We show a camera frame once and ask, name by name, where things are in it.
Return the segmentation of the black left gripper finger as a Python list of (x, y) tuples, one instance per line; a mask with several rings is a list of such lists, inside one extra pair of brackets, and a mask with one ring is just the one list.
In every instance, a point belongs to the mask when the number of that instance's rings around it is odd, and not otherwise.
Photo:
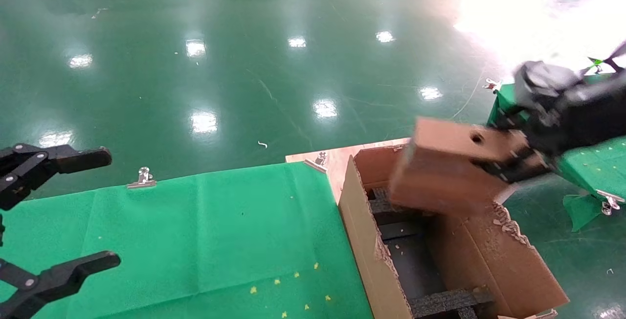
[(71, 145), (36, 147), (20, 143), (0, 152), (0, 208), (11, 210), (56, 174), (72, 174), (112, 164), (105, 147), (75, 150)]
[(31, 319), (47, 304), (75, 295), (88, 276), (116, 268), (118, 254), (102, 251), (51, 266), (35, 275), (2, 259), (0, 279), (16, 288), (9, 299), (1, 302), (3, 319)]

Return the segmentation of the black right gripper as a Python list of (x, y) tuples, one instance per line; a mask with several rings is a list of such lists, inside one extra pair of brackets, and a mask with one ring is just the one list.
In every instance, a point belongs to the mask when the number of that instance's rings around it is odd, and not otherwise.
[(578, 84), (557, 96), (535, 100), (528, 109), (493, 109), (491, 128), (520, 130), (535, 150), (512, 152), (507, 161), (473, 164), (506, 183), (545, 176), (569, 150), (592, 147), (626, 134), (625, 73), (592, 84)]

